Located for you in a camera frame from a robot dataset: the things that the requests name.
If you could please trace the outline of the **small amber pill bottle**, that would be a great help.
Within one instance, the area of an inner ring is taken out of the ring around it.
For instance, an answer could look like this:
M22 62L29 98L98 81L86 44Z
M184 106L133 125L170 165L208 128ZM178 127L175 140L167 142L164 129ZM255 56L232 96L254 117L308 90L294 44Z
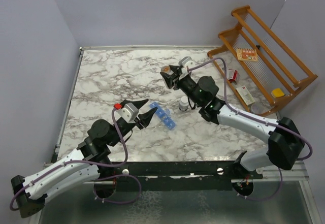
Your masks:
M165 66L161 69L161 72L163 73L169 73L171 71L170 66Z

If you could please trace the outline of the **blue weekly pill organizer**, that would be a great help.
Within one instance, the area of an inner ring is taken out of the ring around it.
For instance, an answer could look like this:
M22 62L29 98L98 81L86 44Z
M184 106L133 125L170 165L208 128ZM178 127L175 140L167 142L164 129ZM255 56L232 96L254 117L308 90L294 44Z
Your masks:
M163 122L163 124L169 129L173 130L176 126L174 120L170 117L170 110L169 109L163 109L157 102L152 102L149 107L157 108L155 114L157 117Z

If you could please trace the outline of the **white pill bottle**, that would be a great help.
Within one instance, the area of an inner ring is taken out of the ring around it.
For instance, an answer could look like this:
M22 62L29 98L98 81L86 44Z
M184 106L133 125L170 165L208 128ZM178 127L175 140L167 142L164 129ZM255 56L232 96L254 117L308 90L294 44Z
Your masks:
M179 99L179 104L178 104L179 110L180 111L187 111L189 108L189 102L188 102L188 97L187 96L182 96Z

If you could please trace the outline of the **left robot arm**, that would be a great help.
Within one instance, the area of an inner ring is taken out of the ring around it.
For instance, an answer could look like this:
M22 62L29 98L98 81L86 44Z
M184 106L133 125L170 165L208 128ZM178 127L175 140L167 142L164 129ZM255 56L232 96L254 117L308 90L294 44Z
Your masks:
M157 111L151 108L139 113L148 100L124 100L113 106L110 123L96 120L87 137L70 153L45 169L27 177L11 179L14 196L10 210L18 211L21 218L30 217L45 207L57 195L87 181L108 180L115 168L127 163L128 151L123 138L133 128L142 130L150 124Z

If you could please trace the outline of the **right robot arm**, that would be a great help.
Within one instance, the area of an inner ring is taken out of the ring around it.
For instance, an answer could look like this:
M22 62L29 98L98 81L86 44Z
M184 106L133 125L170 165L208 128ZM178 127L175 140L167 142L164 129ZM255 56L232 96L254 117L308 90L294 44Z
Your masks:
M233 166L237 178L244 179L251 171L271 165L282 170L292 169L305 143L291 119L269 119L237 108L230 109L216 96L219 88L212 77L203 76L195 82L182 66L165 66L160 74L166 87L182 90L200 108L199 113L207 122L233 127L267 144L266 148L244 151L237 157Z

